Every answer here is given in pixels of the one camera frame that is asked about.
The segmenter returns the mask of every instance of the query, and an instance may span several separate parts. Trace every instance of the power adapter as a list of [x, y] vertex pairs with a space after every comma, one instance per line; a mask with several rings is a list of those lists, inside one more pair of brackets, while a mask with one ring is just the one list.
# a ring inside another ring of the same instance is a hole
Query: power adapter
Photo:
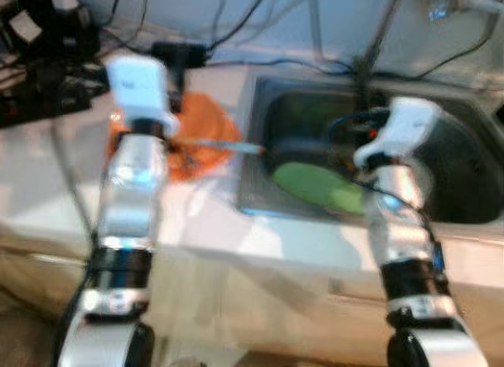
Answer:
[[208, 60], [207, 48], [201, 43], [155, 42], [150, 54], [162, 61], [171, 73], [176, 93], [170, 95], [170, 106], [172, 111], [179, 113], [186, 86], [185, 70], [205, 66]]

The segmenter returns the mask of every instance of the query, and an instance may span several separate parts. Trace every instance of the wall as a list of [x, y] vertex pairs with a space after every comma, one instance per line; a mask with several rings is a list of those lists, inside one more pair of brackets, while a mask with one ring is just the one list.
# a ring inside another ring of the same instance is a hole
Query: wall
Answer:
[[[97, 14], [107, 14], [113, 0], [82, 0]], [[228, 0], [221, 18], [220, 33], [234, 24], [253, 0]], [[237, 43], [257, 34], [264, 25], [270, 3], [272, 16], [266, 29], [254, 39], [241, 44], [250, 53], [303, 54], [311, 56], [309, 2], [307, 0], [265, 0], [250, 19], [249, 27], [232, 39]], [[389, 0], [320, 0], [325, 53], [345, 61], [362, 54], [368, 46]], [[219, 0], [150, 0], [147, 22], [179, 30], [193, 38], [209, 40], [210, 25]], [[121, 0], [118, 14], [138, 19], [141, 0]], [[426, 5], [419, 0], [403, 0], [378, 61], [381, 69], [404, 73], [422, 72], [461, 49], [472, 45], [484, 29], [486, 16], [463, 13], [437, 24], [429, 24]], [[472, 82], [485, 80], [487, 72], [502, 70], [502, 37], [478, 53], [448, 65], [438, 78], [449, 80], [469, 77]]]

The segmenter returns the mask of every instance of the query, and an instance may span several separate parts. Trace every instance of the stainless steel sink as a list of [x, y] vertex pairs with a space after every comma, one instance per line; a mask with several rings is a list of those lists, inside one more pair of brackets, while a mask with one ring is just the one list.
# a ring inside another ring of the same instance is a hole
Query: stainless steel sink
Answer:
[[[391, 96], [411, 95], [386, 87], [374, 93], [374, 105], [384, 105]], [[456, 118], [441, 120], [415, 155], [433, 177], [426, 212], [438, 223], [486, 224], [499, 219], [504, 208], [504, 150], [484, 126], [479, 109], [457, 96], [422, 97], [437, 102]], [[285, 161], [326, 164], [331, 148], [328, 125], [353, 110], [351, 87], [258, 78], [247, 138], [274, 153], [244, 158], [238, 207], [248, 214], [332, 221], [337, 217], [361, 223], [360, 217], [328, 213], [297, 199], [272, 181], [275, 168]], [[352, 140], [346, 141], [339, 152], [351, 157]], [[293, 152], [291, 146], [296, 144], [300, 147]]]

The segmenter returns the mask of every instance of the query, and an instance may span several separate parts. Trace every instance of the wire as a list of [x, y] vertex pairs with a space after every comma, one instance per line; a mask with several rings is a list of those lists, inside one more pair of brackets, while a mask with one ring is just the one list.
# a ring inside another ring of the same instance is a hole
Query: wire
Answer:
[[109, 24], [112, 23], [113, 18], [116, 16], [116, 11], [117, 11], [117, 6], [119, 5], [120, 0], [113, 0], [112, 4], [112, 10], [110, 10], [110, 16], [109, 18], [105, 21], [103, 26], [108, 26]]
[[224, 8], [226, 7], [226, 2], [227, 1], [228, 0], [219, 0], [219, 7], [217, 8], [215, 16], [213, 17], [213, 23], [212, 23], [212, 44], [214, 44], [217, 41], [217, 29], [219, 27], [219, 20], [222, 17], [222, 13], [224, 12]]
[[271, 2], [269, 3], [269, 8], [268, 8], [268, 11], [265, 15], [264, 20], [260, 24], [257, 24], [256, 30], [251, 35], [247, 36], [245, 39], [236, 41], [235, 42], [236, 46], [241, 46], [242, 44], [248, 43], [248, 42], [256, 39], [260, 34], [262, 34], [268, 28], [269, 22], [271, 21], [271, 19], [273, 17], [273, 10], [275, 9], [275, 5], [276, 5], [276, 0], [271, 0]]
[[[65, 154], [65, 150], [63, 148], [63, 142], [57, 130], [56, 119], [52, 119], [50, 122], [50, 135], [51, 135], [51, 141], [53, 143], [54, 152], [56, 154], [57, 161], [58, 164], [60, 165], [61, 171], [63, 172], [67, 188], [70, 194], [72, 195], [72, 199], [77, 208], [77, 212], [79, 213], [81, 222], [85, 228], [85, 232], [87, 233], [87, 237], [91, 244], [91, 256], [89, 257], [89, 259], [91, 260], [93, 252], [98, 248], [98, 238], [96, 237], [96, 233], [92, 228], [91, 219], [84, 205], [84, 200], [82, 199], [79, 193], [75, 173], [70, 168], [69, 161]], [[61, 350], [64, 346], [65, 338], [69, 330], [69, 326], [77, 311], [80, 296], [82, 295], [85, 287], [87, 286], [87, 282], [89, 281], [90, 278], [91, 278], [91, 267], [90, 263], [88, 262], [84, 270], [83, 279], [81, 280], [79, 286], [75, 290], [72, 298], [70, 299], [69, 304], [66, 306], [65, 312], [61, 315], [57, 323], [57, 327], [53, 338], [53, 350], [51, 361], [52, 367], [57, 367], [59, 357], [61, 355]]]
[[324, 56], [324, 48], [322, 46], [322, 34], [321, 34], [321, 10], [319, 6], [319, 0], [309, 0], [309, 14], [310, 14], [310, 24], [311, 24], [311, 34], [313, 43], [313, 54], [315, 55], [315, 61], [319, 64], [337, 64], [345, 66], [349, 71], [353, 72], [354, 69], [347, 63], [340, 61], [338, 59], [329, 59]]
[[322, 69], [321, 67], [310, 64], [307, 61], [303, 60], [296, 60], [294, 58], [279, 58], [276, 60], [272, 61], [244, 61], [244, 60], [236, 60], [236, 61], [215, 61], [215, 62], [210, 62], [209, 64], [205, 65], [205, 67], [212, 68], [212, 67], [218, 67], [218, 66], [233, 66], [233, 65], [262, 65], [262, 66], [272, 66], [272, 65], [281, 65], [281, 64], [296, 64], [296, 65], [302, 65], [306, 68], [312, 69], [313, 71], [321, 74], [325, 74], [327, 76], [351, 76], [353, 72], [345, 70], [342, 72], [332, 72], [328, 71], [325, 69]]
[[54, 153], [56, 154], [57, 163], [60, 165], [61, 171], [63, 172], [63, 177], [65, 178], [65, 184], [72, 196], [72, 200], [75, 203], [77, 212], [80, 217], [80, 221], [84, 226], [84, 231], [86, 232], [87, 238], [90, 240], [91, 245], [96, 247], [96, 239], [93, 237], [93, 226], [91, 225], [91, 219], [89, 213], [87, 212], [84, 200], [79, 193], [77, 188], [76, 175], [70, 167], [68, 156], [65, 153], [65, 148], [63, 146], [63, 140], [59, 135], [57, 129], [57, 120], [52, 119], [50, 122], [50, 137], [53, 143]]
[[485, 91], [504, 91], [504, 87], [472, 87], [466, 86], [458, 83], [449, 83], [438, 80], [428, 80], [425, 78], [418, 78], [415, 76], [404, 76], [403, 74], [395, 73], [395, 72], [387, 72], [387, 71], [378, 71], [372, 74], [373, 77], [384, 78], [384, 79], [392, 79], [392, 80], [404, 80], [409, 82], [418, 82], [418, 83], [431, 83], [434, 85], [452, 87], [462, 90], [471, 90], [477, 92], [485, 92]]
[[255, 10], [259, 7], [259, 5], [262, 3], [263, 0], [255, 0], [252, 6], [245, 12], [243, 15], [242, 19], [231, 29], [230, 32], [228, 32], [226, 35], [223, 37], [215, 40], [212, 42], [212, 44], [208, 47], [208, 52], [212, 53], [220, 44], [226, 43], [230, 38], [232, 38], [239, 30], [242, 29], [242, 27], [246, 24], [246, 22], [252, 17], [254, 14]]
[[107, 50], [106, 52], [103, 52], [103, 53], [99, 54], [98, 56], [99, 57], [104, 57], [107, 54], [112, 53], [113, 51], [115, 51], [117, 48], [120, 48], [120, 47], [127, 48], [131, 52], [135, 52], [136, 54], [145, 54], [146, 51], [140, 50], [139, 48], [135, 48], [135, 47], [131, 46], [130, 43], [133, 40], [135, 40], [138, 37], [139, 33], [142, 31], [143, 24], [145, 22], [145, 18], [146, 18], [146, 15], [147, 15], [148, 7], [149, 7], [149, 0], [143, 0], [142, 15], [140, 17], [139, 25], [135, 29], [135, 32], [133, 33], [133, 35], [130, 36], [126, 40], [121, 39], [119, 36], [117, 36], [116, 34], [114, 34], [112, 31], [110, 31], [110, 30], [108, 30], [106, 28], [102, 28], [102, 31], [104, 31], [107, 35], [109, 35], [110, 37], [112, 37], [112, 39], [114, 39], [115, 41], [117, 41], [118, 44], [115, 47], [111, 48], [110, 50]]
[[[252, 23], [252, 21], [247, 22], [243, 26], [243, 29], [253, 29], [253, 30], [260, 30], [260, 32], [264, 32], [265, 30], [273, 27], [274, 25], [278, 24], [290, 11], [295, 9], [296, 7], [300, 6], [305, 0], [290, 0], [288, 3], [286, 3], [282, 8], [279, 9], [278, 13], [275, 14], [275, 16], [272, 15], [272, 19], [267, 23], [264, 24], [264, 21], [259, 22], [259, 23]], [[234, 24], [221, 24], [219, 26], [219, 29], [221, 28], [226, 28], [230, 29], [233, 27]], [[212, 25], [210, 26], [205, 26], [203, 28], [199, 28], [198, 30], [194, 30], [192, 32], [188, 32], [185, 37], [187, 39], [201, 39], [202, 36], [206, 33], [210, 33], [212, 31]]]
[[[383, 115], [383, 109], [380, 109], [376, 112], [373, 112], [373, 111], [369, 111], [369, 112], [365, 112], [365, 111], [358, 111], [356, 113], [351, 113], [350, 115], [346, 115], [344, 117], [340, 117], [338, 119], [336, 119], [332, 126], [330, 126], [330, 129], [331, 131], [333, 132], [334, 131], [334, 128], [335, 126], [337, 125], [340, 125], [346, 121], [349, 121], [349, 120], [361, 120], [361, 119], [371, 119], [375, 116], [381, 116]], [[360, 188], [363, 188], [367, 191], [372, 191], [372, 192], [376, 192], [377, 194], [382, 194], [382, 195], [386, 195], [386, 196], [390, 196], [391, 198], [397, 200], [398, 202], [400, 202], [402, 205], [404, 205], [405, 207], [411, 209], [413, 212], [415, 212], [418, 217], [421, 219], [421, 222], [422, 222], [422, 227], [425, 229], [425, 231], [428, 233], [429, 235], [429, 238], [430, 240], [435, 243], [435, 236], [434, 236], [434, 232], [432, 230], [432, 227], [431, 227], [431, 224], [430, 224], [430, 220], [427, 216], [427, 214], [423, 211], [423, 209], [418, 209], [416, 208], [413, 204], [407, 202], [406, 200], [398, 197], [396, 194], [390, 192], [390, 191], [386, 191], [386, 190], [382, 190], [381, 188], [378, 188], [378, 187], [375, 187], [373, 183], [366, 183], [366, 182], [362, 182], [360, 180], [356, 180], [350, 171], [348, 171], [347, 167], [344, 166], [343, 164], [339, 164], [339, 167], [341, 168], [342, 172], [343, 172], [343, 175], [346, 176], [346, 178], [351, 181], [353, 184], [359, 186]]]
[[483, 34], [480, 37], [480, 39], [473, 46], [469, 47], [466, 50], [458, 52], [457, 54], [454, 54], [453, 56], [437, 63], [436, 65], [427, 69], [425, 72], [415, 76], [414, 78], [416, 78], [416, 79], [424, 78], [426, 75], [431, 74], [432, 72], [441, 68], [442, 66], [444, 66], [454, 60], [457, 60], [460, 57], [464, 57], [464, 56], [467, 56], [468, 54], [476, 52], [477, 50], [479, 50], [480, 48], [485, 46], [491, 40], [492, 36], [495, 33], [495, 29], [497, 28], [498, 19], [499, 19], [499, 14], [488, 15], [488, 21], [487, 21], [487, 24], [485, 25], [485, 29], [483, 31]]
[[391, 0], [388, 3], [387, 10], [380, 22], [380, 26], [376, 31], [375, 37], [371, 44], [369, 45], [367, 51], [365, 52], [365, 61], [368, 64], [368, 70], [372, 71], [372, 67], [375, 65], [378, 56], [380, 56], [381, 45], [387, 36], [388, 30], [391, 27], [394, 15], [397, 13], [402, 0]]
[[357, 119], [369, 119], [371, 115], [373, 116], [381, 116], [390, 114], [390, 110], [384, 107], [375, 107], [372, 109], [364, 110], [364, 111], [356, 111], [350, 115], [346, 115], [343, 117], [337, 117], [334, 119], [327, 130], [327, 137], [329, 140], [332, 140], [332, 136], [335, 130], [342, 124], [346, 123], [349, 120], [357, 120]]

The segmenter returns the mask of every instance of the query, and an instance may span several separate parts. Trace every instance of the silver robot arm segment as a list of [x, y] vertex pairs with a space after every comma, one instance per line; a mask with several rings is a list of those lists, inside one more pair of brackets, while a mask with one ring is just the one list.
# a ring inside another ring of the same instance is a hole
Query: silver robot arm segment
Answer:
[[387, 293], [390, 367], [488, 367], [458, 313], [436, 242], [421, 216], [424, 196], [406, 160], [428, 137], [438, 117], [435, 103], [395, 98], [378, 137], [354, 155], [374, 187], [365, 199], [369, 238]]
[[109, 67], [116, 103], [130, 129], [102, 181], [98, 247], [58, 359], [60, 367], [148, 367], [154, 331], [142, 323], [167, 173], [165, 70], [120, 57]]

